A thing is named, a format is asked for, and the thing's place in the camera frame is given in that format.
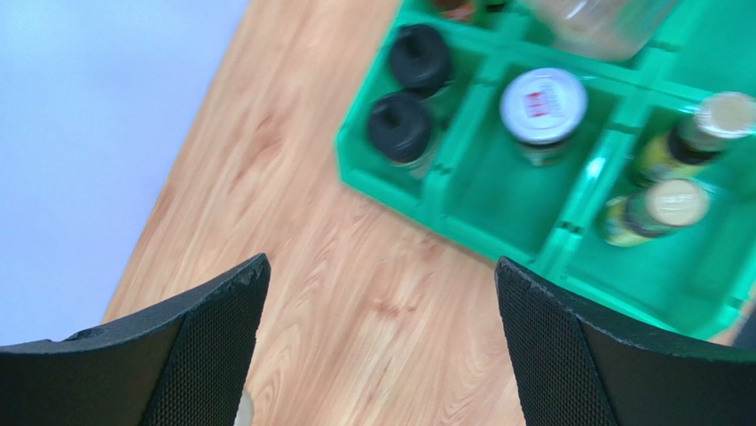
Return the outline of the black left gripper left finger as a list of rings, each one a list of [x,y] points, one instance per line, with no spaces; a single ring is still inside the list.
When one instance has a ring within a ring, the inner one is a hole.
[[[271,271],[258,254],[65,340],[3,347],[2,424],[234,424]]]

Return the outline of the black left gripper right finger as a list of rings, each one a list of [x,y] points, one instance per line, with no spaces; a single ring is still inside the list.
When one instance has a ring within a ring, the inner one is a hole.
[[[527,424],[754,424],[754,350],[648,325],[506,257],[495,279]]]

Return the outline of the small yellow label oil bottle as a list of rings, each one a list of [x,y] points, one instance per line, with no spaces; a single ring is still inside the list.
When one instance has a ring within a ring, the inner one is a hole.
[[[698,224],[711,204],[711,195],[698,183],[683,178],[663,180],[608,199],[597,231],[612,246],[638,246]]]

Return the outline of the white lid sauce jar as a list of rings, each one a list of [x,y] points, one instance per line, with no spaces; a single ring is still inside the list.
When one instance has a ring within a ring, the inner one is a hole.
[[[536,166],[553,162],[583,122],[588,107],[584,84],[561,68],[542,67],[520,74],[500,97],[500,119]]]

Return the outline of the black lid jar white granules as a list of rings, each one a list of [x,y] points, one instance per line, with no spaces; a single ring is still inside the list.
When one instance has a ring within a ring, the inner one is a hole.
[[[409,91],[396,91],[372,104],[367,137],[387,161],[420,179],[431,169],[441,131],[422,98]]]

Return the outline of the yellow-green lid sesame jar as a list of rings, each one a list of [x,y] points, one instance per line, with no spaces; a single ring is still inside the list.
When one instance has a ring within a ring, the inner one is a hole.
[[[673,11],[674,0],[531,0],[556,49],[609,62],[632,58]]]

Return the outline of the yellow cap green label bottle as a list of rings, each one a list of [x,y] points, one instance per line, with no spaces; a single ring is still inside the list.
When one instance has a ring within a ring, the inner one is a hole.
[[[432,0],[434,8],[446,20],[471,24],[479,12],[474,0]]]

